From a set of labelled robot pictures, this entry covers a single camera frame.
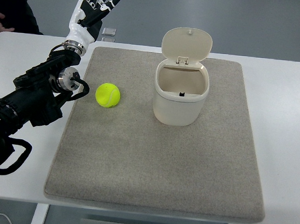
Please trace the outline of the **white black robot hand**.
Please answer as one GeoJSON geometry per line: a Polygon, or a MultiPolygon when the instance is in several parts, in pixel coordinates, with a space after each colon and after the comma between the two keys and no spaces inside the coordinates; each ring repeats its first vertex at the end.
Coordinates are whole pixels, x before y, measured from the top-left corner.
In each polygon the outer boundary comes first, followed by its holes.
{"type": "Polygon", "coordinates": [[[78,0],[69,22],[67,40],[83,47],[96,41],[105,18],[120,0],[78,0]]]}

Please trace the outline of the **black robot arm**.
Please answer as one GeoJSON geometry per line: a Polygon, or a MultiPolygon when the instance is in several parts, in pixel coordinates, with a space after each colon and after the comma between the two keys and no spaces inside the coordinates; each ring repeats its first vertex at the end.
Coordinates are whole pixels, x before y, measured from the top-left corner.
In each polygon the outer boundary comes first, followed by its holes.
{"type": "Polygon", "coordinates": [[[11,138],[27,122],[46,126],[60,119],[61,107],[89,93],[74,66],[87,47],[65,40],[47,60],[14,79],[15,91],[0,99],[0,175],[18,170],[32,151],[30,143],[11,138]]]}

